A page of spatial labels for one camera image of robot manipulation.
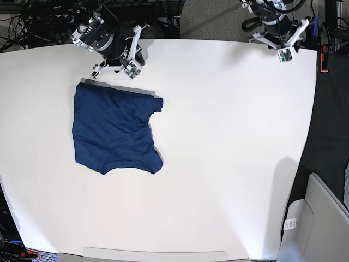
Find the blue long-sleeve T-shirt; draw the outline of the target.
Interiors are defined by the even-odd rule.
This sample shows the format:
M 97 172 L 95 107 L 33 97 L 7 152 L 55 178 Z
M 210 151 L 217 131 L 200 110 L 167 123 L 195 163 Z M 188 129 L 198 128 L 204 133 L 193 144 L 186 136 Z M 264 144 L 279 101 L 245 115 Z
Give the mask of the blue long-sleeve T-shirt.
M 72 126 L 76 162 L 102 175 L 122 168 L 155 174 L 163 161 L 149 120 L 162 107 L 163 99 L 154 95 L 78 84 Z

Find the black box with red label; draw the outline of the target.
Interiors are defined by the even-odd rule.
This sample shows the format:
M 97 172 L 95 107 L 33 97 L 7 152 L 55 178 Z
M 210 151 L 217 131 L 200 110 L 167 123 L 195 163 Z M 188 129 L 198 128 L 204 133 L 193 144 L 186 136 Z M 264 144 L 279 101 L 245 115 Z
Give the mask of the black box with red label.
M 1 188 L 1 261 L 30 261 Z

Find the blue handled tool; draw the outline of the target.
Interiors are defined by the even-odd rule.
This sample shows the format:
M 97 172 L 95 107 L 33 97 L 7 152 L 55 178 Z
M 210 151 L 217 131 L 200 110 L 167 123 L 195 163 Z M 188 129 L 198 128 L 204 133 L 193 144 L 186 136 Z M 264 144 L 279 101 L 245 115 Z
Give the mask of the blue handled tool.
M 311 35 L 312 35 L 312 41 L 316 41 L 318 34 L 319 34 L 319 25 L 318 25 L 318 16 L 314 16 L 312 18 L 313 24 L 311 27 Z

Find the grey tray at table edge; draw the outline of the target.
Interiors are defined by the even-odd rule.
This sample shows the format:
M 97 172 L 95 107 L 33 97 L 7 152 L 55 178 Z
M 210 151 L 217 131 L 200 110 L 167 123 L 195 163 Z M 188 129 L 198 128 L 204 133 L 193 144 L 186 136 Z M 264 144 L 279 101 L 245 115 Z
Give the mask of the grey tray at table edge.
M 228 261 L 224 251 L 211 252 L 145 252 L 119 249 L 85 247 L 82 255 L 60 253 L 58 261 L 62 262 L 195 262 L 195 261 Z

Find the black power strip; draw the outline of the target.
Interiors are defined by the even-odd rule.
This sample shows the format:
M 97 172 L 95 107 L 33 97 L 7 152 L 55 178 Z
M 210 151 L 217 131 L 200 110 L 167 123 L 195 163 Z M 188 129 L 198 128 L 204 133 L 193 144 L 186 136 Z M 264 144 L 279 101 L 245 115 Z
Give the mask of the black power strip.
M 74 17 L 72 15 L 49 15 L 49 16 L 37 16 L 36 21 L 42 22 L 44 24 L 68 24 L 74 22 Z

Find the red and black clamp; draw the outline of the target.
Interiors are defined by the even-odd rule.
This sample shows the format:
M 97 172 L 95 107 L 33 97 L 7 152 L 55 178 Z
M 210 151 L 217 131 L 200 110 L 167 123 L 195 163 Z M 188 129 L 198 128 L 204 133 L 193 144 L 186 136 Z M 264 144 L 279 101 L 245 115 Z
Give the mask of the red and black clamp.
M 328 72 L 328 69 L 327 69 L 328 56 L 329 56 L 329 45 L 323 44 L 320 52 L 320 72 L 322 73 Z

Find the grey plastic bin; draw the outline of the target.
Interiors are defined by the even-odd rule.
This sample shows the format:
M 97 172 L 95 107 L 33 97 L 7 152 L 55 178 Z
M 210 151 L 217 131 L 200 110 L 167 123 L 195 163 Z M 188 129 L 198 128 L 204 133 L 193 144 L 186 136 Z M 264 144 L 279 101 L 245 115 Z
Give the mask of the grey plastic bin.
M 277 261 L 348 261 L 348 210 L 316 174 L 289 206 Z

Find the black cloth side table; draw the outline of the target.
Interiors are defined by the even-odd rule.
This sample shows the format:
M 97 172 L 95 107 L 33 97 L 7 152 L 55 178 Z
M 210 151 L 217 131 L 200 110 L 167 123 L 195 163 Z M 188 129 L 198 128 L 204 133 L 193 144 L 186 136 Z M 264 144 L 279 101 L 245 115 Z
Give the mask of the black cloth side table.
M 348 56 L 332 54 L 328 72 L 318 73 L 306 144 L 288 203 L 305 197 L 310 174 L 317 174 L 348 206 Z

